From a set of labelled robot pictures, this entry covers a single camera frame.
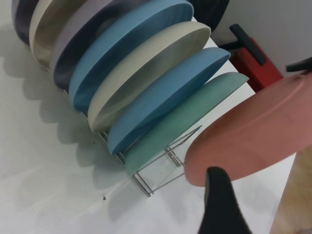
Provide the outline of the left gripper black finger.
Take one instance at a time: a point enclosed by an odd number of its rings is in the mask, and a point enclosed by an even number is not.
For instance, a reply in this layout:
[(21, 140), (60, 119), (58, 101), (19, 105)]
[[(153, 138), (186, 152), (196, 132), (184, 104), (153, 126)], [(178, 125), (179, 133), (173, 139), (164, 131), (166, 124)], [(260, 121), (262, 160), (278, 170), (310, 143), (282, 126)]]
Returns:
[(200, 234), (250, 234), (236, 200), (230, 177), (220, 167), (206, 173), (204, 216)]

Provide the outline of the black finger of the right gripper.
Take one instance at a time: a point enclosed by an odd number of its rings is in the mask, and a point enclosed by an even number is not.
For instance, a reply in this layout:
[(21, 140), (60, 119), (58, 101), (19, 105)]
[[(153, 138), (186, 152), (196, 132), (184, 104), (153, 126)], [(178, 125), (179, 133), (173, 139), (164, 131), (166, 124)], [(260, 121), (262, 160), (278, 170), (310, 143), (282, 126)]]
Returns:
[(311, 71), (312, 57), (286, 66), (287, 72)]

